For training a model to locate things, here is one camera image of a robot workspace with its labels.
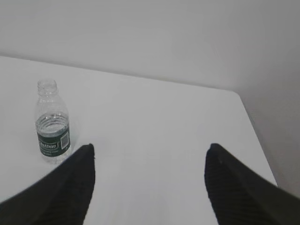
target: green label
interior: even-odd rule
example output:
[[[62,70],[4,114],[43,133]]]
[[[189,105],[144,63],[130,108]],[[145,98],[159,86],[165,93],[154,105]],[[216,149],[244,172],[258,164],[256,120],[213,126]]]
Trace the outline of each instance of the green label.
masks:
[[[44,137],[37,134],[38,143],[41,153],[48,157],[56,157],[65,153],[70,147],[70,132],[69,128],[59,136]]]

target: water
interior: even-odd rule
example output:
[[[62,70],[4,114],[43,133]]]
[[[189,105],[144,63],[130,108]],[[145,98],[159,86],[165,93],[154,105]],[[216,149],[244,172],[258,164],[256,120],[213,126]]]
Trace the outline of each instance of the water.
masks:
[[[43,137],[57,137],[69,129],[68,115],[63,112],[48,112],[36,121],[37,133]],[[72,153],[71,145],[66,152],[56,157],[48,157],[42,154],[44,160],[51,164],[59,164]]]

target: water bottle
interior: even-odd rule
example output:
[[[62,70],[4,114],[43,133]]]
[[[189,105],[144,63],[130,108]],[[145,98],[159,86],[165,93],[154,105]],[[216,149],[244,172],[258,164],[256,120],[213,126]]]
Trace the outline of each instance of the water bottle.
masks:
[[[55,80],[40,80],[37,88],[35,125],[39,148],[46,162],[59,164],[72,153],[68,109],[58,95]]]

